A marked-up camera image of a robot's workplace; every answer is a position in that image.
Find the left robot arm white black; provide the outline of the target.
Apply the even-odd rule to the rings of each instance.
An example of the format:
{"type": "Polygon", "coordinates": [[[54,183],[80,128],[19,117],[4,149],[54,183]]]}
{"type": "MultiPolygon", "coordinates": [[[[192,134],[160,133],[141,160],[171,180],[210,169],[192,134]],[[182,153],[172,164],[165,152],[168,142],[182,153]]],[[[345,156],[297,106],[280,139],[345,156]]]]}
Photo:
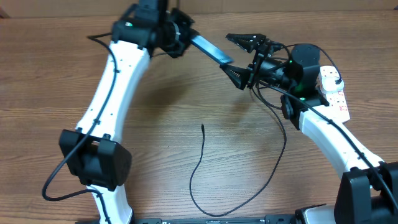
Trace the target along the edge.
{"type": "Polygon", "coordinates": [[[123,126],[134,92],[153,51],[183,55],[196,32],[193,19],[167,10],[167,1],[139,1],[113,24],[106,66],[94,97],[75,130],[62,131],[59,146],[72,175],[94,196],[97,223],[133,223],[124,183],[132,156],[122,147],[123,126]]]}

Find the blue Samsung Galaxy smartphone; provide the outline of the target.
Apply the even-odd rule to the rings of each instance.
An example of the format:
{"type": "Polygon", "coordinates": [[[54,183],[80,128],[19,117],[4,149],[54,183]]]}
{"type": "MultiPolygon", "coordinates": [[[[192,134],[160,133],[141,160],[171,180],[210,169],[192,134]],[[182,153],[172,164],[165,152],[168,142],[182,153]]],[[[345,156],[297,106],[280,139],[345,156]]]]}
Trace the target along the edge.
{"type": "Polygon", "coordinates": [[[233,63],[234,60],[224,53],[217,46],[213,45],[207,39],[202,37],[201,35],[195,35],[190,40],[191,44],[202,51],[205,55],[209,56],[212,60],[214,60],[219,65],[233,63]]]}

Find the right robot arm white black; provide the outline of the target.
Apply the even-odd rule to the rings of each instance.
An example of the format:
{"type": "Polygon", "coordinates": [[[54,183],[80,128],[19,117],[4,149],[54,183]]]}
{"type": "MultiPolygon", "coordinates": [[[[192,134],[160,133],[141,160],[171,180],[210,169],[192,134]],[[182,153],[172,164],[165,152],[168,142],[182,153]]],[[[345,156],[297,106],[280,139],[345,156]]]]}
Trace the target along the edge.
{"type": "Polygon", "coordinates": [[[246,68],[224,65],[239,89],[266,87],[281,94],[284,118],[309,137],[339,175],[334,205],[296,210],[292,223],[396,223],[397,164],[387,163],[345,127],[344,83],[335,64],[320,65],[314,44],[284,45],[262,34],[228,34],[254,54],[246,68]]]}

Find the white charger adapter plug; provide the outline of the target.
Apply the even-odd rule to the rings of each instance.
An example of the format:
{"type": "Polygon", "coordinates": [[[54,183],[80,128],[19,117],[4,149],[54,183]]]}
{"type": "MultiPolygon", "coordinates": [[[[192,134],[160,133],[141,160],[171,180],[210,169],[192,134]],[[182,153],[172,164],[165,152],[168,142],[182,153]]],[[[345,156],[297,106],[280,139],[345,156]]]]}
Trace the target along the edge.
{"type": "Polygon", "coordinates": [[[320,90],[323,94],[336,93],[343,90],[344,87],[344,81],[337,84],[335,77],[320,77],[320,90]]]}

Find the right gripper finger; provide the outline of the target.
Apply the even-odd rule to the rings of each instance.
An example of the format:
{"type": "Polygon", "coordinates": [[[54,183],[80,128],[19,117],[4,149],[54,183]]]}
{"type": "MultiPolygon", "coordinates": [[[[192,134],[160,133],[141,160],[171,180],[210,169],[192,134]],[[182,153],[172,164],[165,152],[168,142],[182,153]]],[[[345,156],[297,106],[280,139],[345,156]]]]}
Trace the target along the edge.
{"type": "Polygon", "coordinates": [[[247,68],[240,68],[229,64],[220,65],[220,69],[227,74],[236,88],[244,90],[251,77],[251,71],[247,68]]]}
{"type": "Polygon", "coordinates": [[[263,34],[232,34],[226,35],[226,38],[245,50],[247,53],[251,53],[253,50],[257,50],[266,40],[267,36],[263,34]]]}

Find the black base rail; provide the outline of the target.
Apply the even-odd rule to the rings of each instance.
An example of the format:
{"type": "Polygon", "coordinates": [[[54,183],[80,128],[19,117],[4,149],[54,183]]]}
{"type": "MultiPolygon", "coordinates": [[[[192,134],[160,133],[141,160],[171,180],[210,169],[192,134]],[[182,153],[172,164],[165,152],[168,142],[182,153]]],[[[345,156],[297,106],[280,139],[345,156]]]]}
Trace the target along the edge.
{"type": "Polygon", "coordinates": [[[294,215],[266,215],[265,217],[241,218],[188,218],[162,220],[160,218],[133,219],[132,224],[296,224],[301,223],[294,215]]]}

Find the white power strip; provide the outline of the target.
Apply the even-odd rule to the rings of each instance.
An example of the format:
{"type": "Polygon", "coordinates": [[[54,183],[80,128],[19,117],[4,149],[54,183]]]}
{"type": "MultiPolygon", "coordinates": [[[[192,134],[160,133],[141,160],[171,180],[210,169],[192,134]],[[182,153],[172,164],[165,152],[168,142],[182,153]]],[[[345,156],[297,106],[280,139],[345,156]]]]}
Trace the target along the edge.
{"type": "MultiPolygon", "coordinates": [[[[328,66],[328,65],[320,67],[320,73],[318,74],[319,86],[320,86],[320,77],[330,77],[330,78],[335,77],[336,81],[340,79],[337,69],[334,66],[328,66]]],[[[334,111],[333,117],[335,119],[337,119],[342,123],[345,123],[350,120],[348,105],[343,90],[336,93],[323,94],[323,96],[326,98],[331,108],[333,109],[334,111]]]]}

